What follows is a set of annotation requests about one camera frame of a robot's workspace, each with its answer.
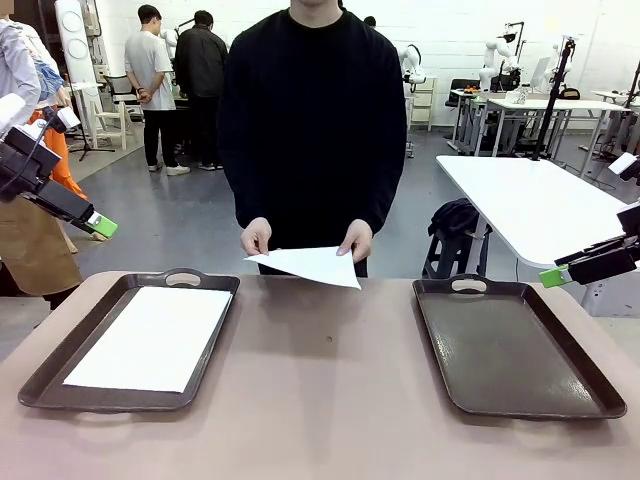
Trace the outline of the person's right hand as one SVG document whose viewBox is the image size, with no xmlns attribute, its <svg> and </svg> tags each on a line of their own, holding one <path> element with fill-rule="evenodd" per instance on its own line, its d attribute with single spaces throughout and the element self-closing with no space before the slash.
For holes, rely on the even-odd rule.
<svg viewBox="0 0 640 480">
<path fill-rule="evenodd" d="M 241 243 L 249 256 L 268 255 L 272 228 L 264 217 L 253 219 L 241 234 Z"/>
</svg>

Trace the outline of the person's left hand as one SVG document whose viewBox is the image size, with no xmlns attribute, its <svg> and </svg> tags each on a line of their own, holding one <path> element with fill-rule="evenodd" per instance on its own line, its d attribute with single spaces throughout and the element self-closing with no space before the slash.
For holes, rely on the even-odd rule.
<svg viewBox="0 0 640 480">
<path fill-rule="evenodd" d="M 354 264 L 366 260 L 371 254 L 373 232 L 369 224 L 361 219 L 354 220 L 348 227 L 345 238 L 337 250 L 338 256 L 352 255 Z"/>
</svg>

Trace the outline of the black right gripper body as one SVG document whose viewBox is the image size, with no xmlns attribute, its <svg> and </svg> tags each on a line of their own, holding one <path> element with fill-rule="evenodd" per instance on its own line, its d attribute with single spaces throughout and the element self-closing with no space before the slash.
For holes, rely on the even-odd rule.
<svg viewBox="0 0 640 480">
<path fill-rule="evenodd" d="M 621 246 L 625 249 L 634 248 L 639 244 L 640 205 L 639 201 L 623 207 L 617 213 L 618 221 L 624 232 Z"/>
</svg>

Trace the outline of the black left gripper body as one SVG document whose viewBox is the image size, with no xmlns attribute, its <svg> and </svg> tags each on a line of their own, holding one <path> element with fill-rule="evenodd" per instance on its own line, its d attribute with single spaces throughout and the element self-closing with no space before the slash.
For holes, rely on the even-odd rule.
<svg viewBox="0 0 640 480">
<path fill-rule="evenodd" d="M 1 142 L 1 200 L 37 195 L 60 157 L 28 133 L 11 129 Z"/>
</svg>

